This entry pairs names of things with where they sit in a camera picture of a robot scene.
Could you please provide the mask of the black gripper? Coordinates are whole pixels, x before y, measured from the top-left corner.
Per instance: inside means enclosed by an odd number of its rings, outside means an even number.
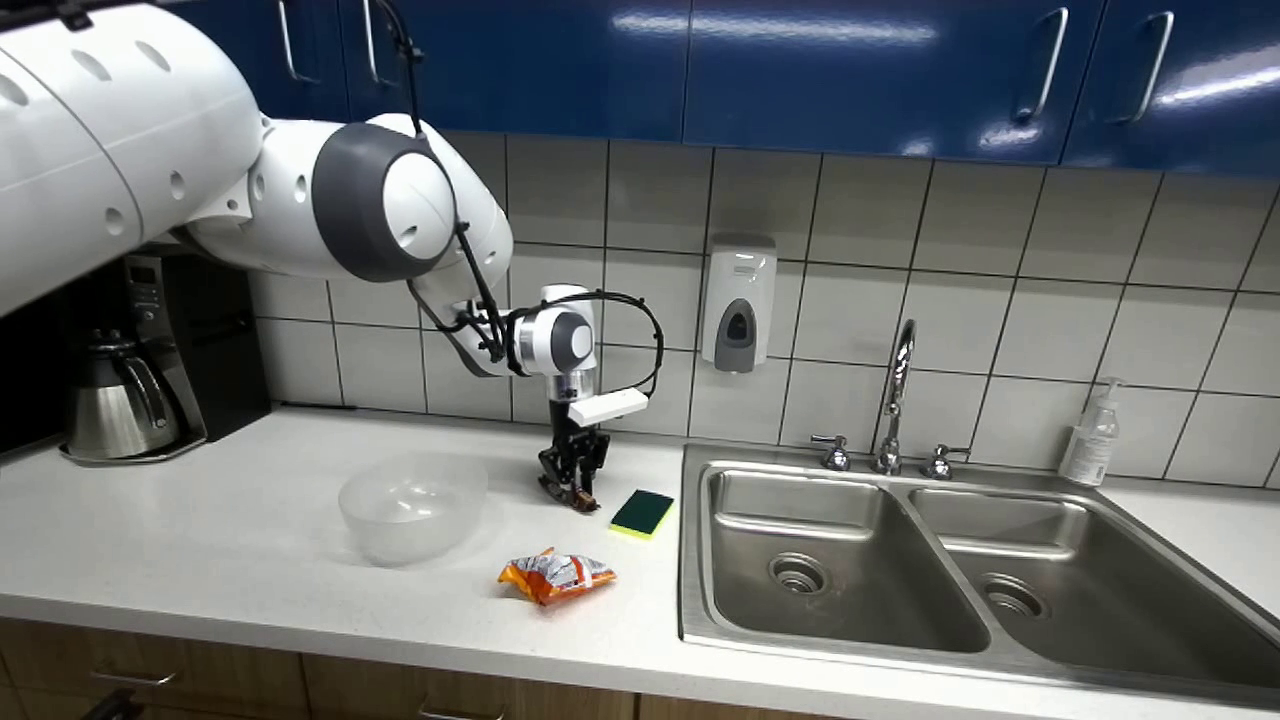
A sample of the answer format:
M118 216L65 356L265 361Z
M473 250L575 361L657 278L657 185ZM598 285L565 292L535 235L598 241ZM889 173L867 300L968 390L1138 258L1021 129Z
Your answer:
M573 509L593 515L600 500L593 495L593 481L606 466L609 441L598 428L575 428L568 421L568 402L547 402L554 442L542 451L542 487L555 500L573 495Z

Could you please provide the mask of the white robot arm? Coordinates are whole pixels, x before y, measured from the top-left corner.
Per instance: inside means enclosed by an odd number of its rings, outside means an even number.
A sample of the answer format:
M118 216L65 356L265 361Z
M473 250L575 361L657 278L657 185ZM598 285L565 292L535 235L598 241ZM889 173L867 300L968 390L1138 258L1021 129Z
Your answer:
M225 48L151 5L14 5L0 24L0 310L159 235L286 275L401 285L475 374L547 378L542 482L589 513L593 306L503 306L514 224L420 114L289 118Z

